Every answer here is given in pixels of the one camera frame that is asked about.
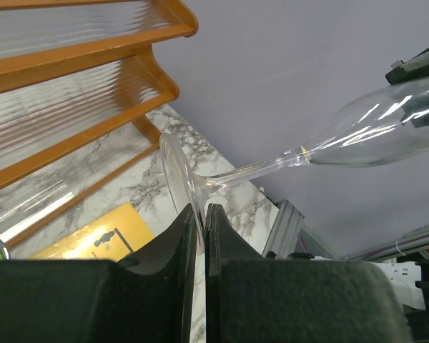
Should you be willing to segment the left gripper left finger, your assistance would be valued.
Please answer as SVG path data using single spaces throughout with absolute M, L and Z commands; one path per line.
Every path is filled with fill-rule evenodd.
M 188 342 L 196 246 L 186 206 L 119 262 L 0 261 L 0 342 Z

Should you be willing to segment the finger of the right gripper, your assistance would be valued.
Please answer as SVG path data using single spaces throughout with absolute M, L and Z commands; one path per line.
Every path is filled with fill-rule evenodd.
M 407 123 L 414 128 L 429 126 L 429 91 L 425 91 L 403 106 L 404 115 L 400 122 L 404 126 Z
M 385 78 L 389 84 L 400 84 L 429 77 L 429 47 L 408 61 L 397 61 Z

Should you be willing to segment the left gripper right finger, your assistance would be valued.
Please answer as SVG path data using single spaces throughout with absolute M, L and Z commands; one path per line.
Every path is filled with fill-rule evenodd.
M 386 276 L 364 262 L 267 259 L 207 210 L 208 342 L 410 342 Z

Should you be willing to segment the clear small glass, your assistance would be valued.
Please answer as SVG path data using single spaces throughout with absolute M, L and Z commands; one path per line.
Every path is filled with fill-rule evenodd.
M 216 192 L 280 169 L 328 165 L 363 168 L 407 159 L 429 150 L 429 76 L 388 86 L 341 108 L 305 143 L 276 157 L 214 176 L 196 174 L 171 134 L 161 134 L 159 149 L 173 204 L 191 206 L 197 243 L 205 248 L 204 206 Z

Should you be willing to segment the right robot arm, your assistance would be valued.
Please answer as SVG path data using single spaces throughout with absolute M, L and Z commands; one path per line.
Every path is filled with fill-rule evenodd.
M 311 163 L 380 166 L 429 150 L 429 47 L 385 78 L 387 88 L 345 106 L 327 137 L 307 147 Z M 400 304 L 429 311 L 429 259 L 376 266 Z

